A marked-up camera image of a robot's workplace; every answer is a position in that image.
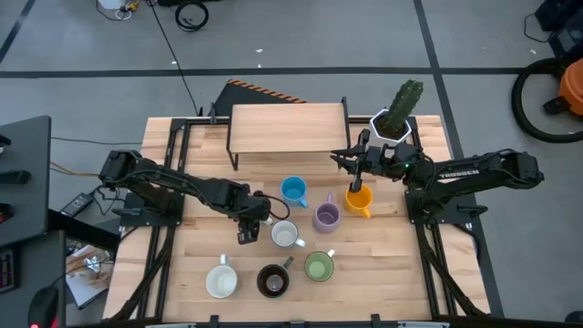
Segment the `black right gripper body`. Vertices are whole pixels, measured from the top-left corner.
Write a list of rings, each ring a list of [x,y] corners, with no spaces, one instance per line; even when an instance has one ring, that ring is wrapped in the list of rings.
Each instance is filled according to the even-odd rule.
[[[371,131],[364,129],[358,137],[358,144],[352,149],[355,156],[352,174],[353,182],[350,192],[359,192],[362,188],[362,173],[381,176],[393,180],[402,179],[408,166],[413,161],[413,146],[399,143],[394,147],[384,144],[381,147],[369,146]]]

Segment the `white blue patterned mug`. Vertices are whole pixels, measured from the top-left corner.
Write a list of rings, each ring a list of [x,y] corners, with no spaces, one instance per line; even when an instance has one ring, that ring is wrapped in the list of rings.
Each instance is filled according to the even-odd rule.
[[[281,220],[271,227],[271,239],[279,247],[305,247],[306,242],[300,238],[300,230],[292,221]]]

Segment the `yellow ceramic mug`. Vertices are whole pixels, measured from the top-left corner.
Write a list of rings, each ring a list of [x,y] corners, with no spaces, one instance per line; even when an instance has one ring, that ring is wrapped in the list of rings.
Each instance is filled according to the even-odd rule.
[[[357,192],[345,191],[343,207],[344,209],[354,215],[370,219],[372,214],[370,206],[373,203],[373,193],[371,189],[363,184],[361,189]]]

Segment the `blue ceramic mug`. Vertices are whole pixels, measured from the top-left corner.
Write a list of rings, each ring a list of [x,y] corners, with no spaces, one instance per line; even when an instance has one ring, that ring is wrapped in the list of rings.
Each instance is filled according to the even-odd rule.
[[[283,200],[290,206],[297,206],[307,209],[309,204],[306,200],[307,185],[304,179],[298,176],[285,178],[280,185]]]

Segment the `plain lilac ceramic mug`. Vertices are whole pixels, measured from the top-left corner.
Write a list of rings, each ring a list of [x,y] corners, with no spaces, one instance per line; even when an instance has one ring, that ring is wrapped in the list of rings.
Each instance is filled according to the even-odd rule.
[[[332,233],[341,222],[341,211],[333,201],[333,193],[330,191],[326,201],[314,210],[312,225],[319,233]]]

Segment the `teal brown glazed mug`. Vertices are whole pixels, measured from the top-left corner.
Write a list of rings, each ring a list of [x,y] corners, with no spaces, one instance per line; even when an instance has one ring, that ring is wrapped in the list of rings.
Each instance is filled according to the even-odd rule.
[[[288,269],[294,258],[290,256],[284,264],[268,264],[257,275],[257,288],[267,298],[278,298],[284,295],[290,286]]]

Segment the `grey teal mug white inside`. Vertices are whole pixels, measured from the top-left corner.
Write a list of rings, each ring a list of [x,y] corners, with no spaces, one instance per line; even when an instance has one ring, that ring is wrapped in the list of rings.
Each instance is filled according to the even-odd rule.
[[[213,267],[206,277],[206,291],[216,299],[224,299],[231,296],[238,285],[238,275],[230,266],[227,254],[221,254],[220,263]]]

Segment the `green mug white handle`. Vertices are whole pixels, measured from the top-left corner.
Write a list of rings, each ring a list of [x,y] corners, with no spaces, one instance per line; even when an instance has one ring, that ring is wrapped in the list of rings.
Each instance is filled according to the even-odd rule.
[[[335,250],[312,252],[304,262],[306,275],[315,282],[326,282],[334,273]]]

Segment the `black ramp orange striped edge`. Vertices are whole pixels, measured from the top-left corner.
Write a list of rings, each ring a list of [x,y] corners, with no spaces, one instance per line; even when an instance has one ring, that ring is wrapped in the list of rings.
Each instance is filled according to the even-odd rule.
[[[305,100],[260,87],[238,79],[229,79],[218,98],[211,104],[210,114],[229,116],[234,105],[305,103]]]

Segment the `black desk support bar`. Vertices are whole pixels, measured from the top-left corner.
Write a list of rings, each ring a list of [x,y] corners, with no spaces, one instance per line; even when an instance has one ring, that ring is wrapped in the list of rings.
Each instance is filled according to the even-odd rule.
[[[47,229],[63,231],[69,239],[82,241],[97,248],[116,252],[120,237],[118,234],[70,218],[55,210],[48,211]]]

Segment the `orange vacuum cleaner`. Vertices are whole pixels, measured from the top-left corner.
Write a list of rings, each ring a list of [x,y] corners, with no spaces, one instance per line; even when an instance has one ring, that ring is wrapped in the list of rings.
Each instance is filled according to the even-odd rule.
[[[570,64],[559,84],[558,95],[570,105],[570,111],[583,117],[583,58]]]

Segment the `black box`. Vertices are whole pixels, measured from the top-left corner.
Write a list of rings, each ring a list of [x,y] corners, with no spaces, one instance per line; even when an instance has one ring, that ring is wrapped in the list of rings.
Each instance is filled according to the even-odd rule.
[[[557,58],[583,57],[583,22],[567,22],[549,40],[550,47]]]

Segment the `black computer mouse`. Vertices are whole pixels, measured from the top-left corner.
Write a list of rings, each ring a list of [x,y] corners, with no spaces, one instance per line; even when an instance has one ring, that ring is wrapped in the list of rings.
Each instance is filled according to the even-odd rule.
[[[58,289],[52,285],[36,292],[27,312],[28,328],[55,328],[57,324]]]

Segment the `black remote control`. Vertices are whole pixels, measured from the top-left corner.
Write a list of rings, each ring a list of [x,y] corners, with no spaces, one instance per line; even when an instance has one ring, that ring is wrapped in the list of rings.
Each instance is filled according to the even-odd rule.
[[[9,170],[0,172],[0,185],[23,185],[30,179],[30,173],[26,170]]]

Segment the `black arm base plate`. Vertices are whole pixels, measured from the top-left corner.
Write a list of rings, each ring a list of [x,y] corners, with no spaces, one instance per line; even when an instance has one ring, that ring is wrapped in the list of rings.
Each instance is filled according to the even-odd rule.
[[[168,210],[157,210],[135,193],[128,193],[122,208],[112,211],[120,218],[121,226],[176,227],[182,223],[184,196],[171,193]]]
[[[471,223],[488,210],[477,205],[470,195],[452,200],[431,200],[421,190],[407,190],[404,194],[409,221],[412,224],[463,224]]]

